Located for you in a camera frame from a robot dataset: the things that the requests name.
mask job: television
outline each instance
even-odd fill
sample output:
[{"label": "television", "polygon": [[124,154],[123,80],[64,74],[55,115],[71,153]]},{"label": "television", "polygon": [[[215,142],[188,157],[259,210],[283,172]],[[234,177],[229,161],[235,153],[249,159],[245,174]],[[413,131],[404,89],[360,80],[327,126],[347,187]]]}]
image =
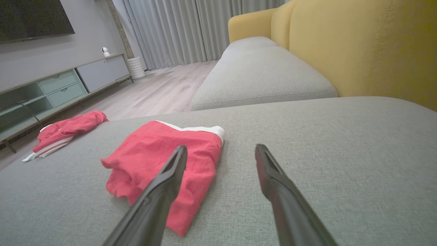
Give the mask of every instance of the television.
[{"label": "television", "polygon": [[74,34],[59,0],[0,0],[0,43]]}]

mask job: red clothing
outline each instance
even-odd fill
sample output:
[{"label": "red clothing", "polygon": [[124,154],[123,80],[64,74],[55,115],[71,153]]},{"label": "red clothing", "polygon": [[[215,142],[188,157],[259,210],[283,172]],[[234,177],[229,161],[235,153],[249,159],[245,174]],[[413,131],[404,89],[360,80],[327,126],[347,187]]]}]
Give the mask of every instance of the red clothing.
[{"label": "red clothing", "polygon": [[181,129],[151,121],[130,134],[108,158],[101,160],[105,168],[113,169],[106,189],[117,197],[126,196],[132,205],[173,150],[186,145],[187,166],[166,223],[168,228],[184,236],[214,179],[223,133],[221,127]]},{"label": "red clothing", "polygon": [[72,119],[61,120],[45,127],[38,135],[39,143],[33,147],[33,152],[46,155],[67,145],[71,139],[91,131],[96,126],[108,121],[106,115],[100,111],[91,111]]}]

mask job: wooden floor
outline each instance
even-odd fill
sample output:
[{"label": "wooden floor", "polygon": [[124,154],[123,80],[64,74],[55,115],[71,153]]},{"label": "wooden floor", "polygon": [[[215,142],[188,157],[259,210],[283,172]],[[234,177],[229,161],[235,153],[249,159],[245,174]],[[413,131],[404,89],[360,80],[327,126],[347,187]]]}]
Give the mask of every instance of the wooden floor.
[{"label": "wooden floor", "polygon": [[[69,119],[93,110],[102,111],[109,120],[189,111],[194,93],[216,63],[217,60],[213,60],[148,71],[145,78],[134,81],[134,84],[127,81],[114,86],[60,113],[51,121]],[[16,154],[8,148],[0,150],[0,170],[31,153],[38,143],[37,130],[12,143]]]}]

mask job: drawer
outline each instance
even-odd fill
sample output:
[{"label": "drawer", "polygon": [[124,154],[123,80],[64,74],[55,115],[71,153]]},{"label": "drawer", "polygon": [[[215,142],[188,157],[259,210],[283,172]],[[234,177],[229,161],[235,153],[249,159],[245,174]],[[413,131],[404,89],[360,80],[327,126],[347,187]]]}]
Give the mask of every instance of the drawer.
[{"label": "drawer", "polygon": [[83,95],[83,91],[80,88],[79,84],[74,84],[51,95],[48,95],[48,98],[53,103],[53,106],[58,107],[81,95]]},{"label": "drawer", "polygon": [[76,78],[74,77],[71,71],[51,76],[50,78],[46,78],[44,80],[39,81],[39,85],[44,90],[46,94],[56,91],[62,87],[65,87],[70,84],[77,83]]}]

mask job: sofa armrest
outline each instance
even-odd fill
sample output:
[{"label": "sofa armrest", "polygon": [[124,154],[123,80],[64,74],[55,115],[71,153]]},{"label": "sofa armrest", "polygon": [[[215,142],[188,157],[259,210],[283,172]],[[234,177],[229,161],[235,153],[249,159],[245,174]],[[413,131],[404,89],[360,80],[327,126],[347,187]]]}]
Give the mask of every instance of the sofa armrest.
[{"label": "sofa armrest", "polygon": [[275,11],[276,8],[230,18],[228,22],[230,42],[257,36],[270,38],[271,19]]}]

